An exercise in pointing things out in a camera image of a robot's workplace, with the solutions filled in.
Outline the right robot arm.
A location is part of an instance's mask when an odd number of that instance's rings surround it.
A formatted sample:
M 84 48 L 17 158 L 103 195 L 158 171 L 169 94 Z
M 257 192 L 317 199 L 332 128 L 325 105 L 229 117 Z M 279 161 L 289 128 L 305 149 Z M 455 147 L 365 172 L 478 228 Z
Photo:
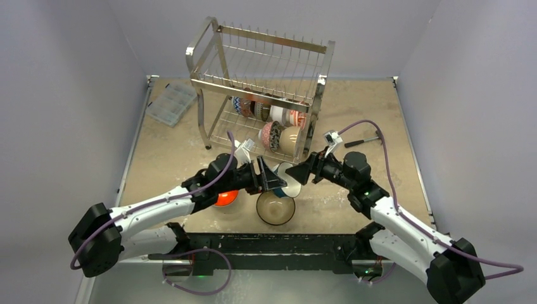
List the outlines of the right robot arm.
M 352 208 L 371 219 L 362 230 L 365 235 L 355 241 L 360 256 L 392 260 L 420 279 L 437 303 L 466 302 L 486 284 L 473 245 L 434 231 L 397 206 L 370 172 L 362 153 L 349 152 L 339 161 L 323 151 L 286 170 L 303 185 L 312 175 L 314 184 L 325 179 L 348 190 Z

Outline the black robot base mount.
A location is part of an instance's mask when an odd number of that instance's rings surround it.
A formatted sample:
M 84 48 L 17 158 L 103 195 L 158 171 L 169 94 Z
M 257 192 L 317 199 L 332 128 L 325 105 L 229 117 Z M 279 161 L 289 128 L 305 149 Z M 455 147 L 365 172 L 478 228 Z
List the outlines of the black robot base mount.
M 150 260 L 184 260 L 196 276 L 214 270 L 304 270 L 353 274 L 373 280 L 387 267 L 366 243 L 365 234 L 265 234 L 186 232 L 179 224 L 166 227 L 172 248 L 152 251 Z

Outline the black white floral bowl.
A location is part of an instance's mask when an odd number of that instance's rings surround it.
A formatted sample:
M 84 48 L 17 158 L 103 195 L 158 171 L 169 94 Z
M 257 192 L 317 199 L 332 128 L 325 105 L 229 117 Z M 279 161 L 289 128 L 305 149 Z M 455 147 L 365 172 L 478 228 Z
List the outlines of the black white floral bowl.
M 282 126 L 278 121 L 267 122 L 258 132 L 258 139 L 265 149 L 276 152 L 280 146 L 281 132 Z

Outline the stainless steel dish rack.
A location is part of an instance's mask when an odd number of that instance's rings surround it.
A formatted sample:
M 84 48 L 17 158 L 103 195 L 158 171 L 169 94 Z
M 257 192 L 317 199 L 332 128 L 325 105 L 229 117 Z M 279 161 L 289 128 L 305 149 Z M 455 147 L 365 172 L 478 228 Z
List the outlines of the stainless steel dish rack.
M 265 122 L 238 114 L 232 97 L 307 114 L 294 156 L 271 152 L 257 141 L 251 152 L 298 162 L 312 144 L 335 42 L 307 40 L 204 19 L 186 49 L 186 65 L 198 96 L 198 129 L 206 149 L 256 139 Z

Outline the orange floral patterned bowl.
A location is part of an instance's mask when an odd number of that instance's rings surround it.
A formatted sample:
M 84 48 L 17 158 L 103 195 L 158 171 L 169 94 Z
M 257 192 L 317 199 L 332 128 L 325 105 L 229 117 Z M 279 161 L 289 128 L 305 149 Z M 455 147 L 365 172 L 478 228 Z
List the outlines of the orange floral patterned bowl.
M 307 119 L 307 114 L 304 112 L 300 112 L 296 110 L 291 110 L 289 112 L 289 123 L 292 126 L 297 126 L 297 127 L 300 127 L 301 129 L 304 129 L 306 125 L 306 119 Z

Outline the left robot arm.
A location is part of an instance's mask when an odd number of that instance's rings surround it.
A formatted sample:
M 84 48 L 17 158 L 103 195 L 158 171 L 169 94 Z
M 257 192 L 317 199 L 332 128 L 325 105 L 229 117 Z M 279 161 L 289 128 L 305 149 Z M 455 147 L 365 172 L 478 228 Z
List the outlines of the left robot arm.
M 156 224 L 213 206 L 224 192 L 244 189 L 248 194 L 259 194 L 287 185 L 263 157 L 256 161 L 239 165 L 234 156 L 222 153 L 207 168 L 154 198 L 125 207 L 90 206 L 68 236 L 74 253 L 70 268 L 96 277 L 127 252 L 128 239 Z

